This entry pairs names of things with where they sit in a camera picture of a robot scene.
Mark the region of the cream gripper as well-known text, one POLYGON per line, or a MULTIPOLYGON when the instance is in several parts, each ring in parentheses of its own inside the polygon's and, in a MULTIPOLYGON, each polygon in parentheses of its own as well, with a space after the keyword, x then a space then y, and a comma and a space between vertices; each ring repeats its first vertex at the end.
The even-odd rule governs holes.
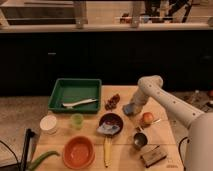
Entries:
POLYGON ((143 106, 147 103, 149 96, 146 95, 142 90, 137 89, 133 94, 130 103, 133 114, 139 114, 143 106))

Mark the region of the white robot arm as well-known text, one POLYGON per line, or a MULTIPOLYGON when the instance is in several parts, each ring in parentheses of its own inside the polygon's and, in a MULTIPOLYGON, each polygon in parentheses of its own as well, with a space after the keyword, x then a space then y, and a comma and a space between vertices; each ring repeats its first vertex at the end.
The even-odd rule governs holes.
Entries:
POLYGON ((161 76, 144 76, 130 101, 134 114, 152 97, 188 130, 185 171, 213 171, 213 112, 204 112, 162 89, 161 76))

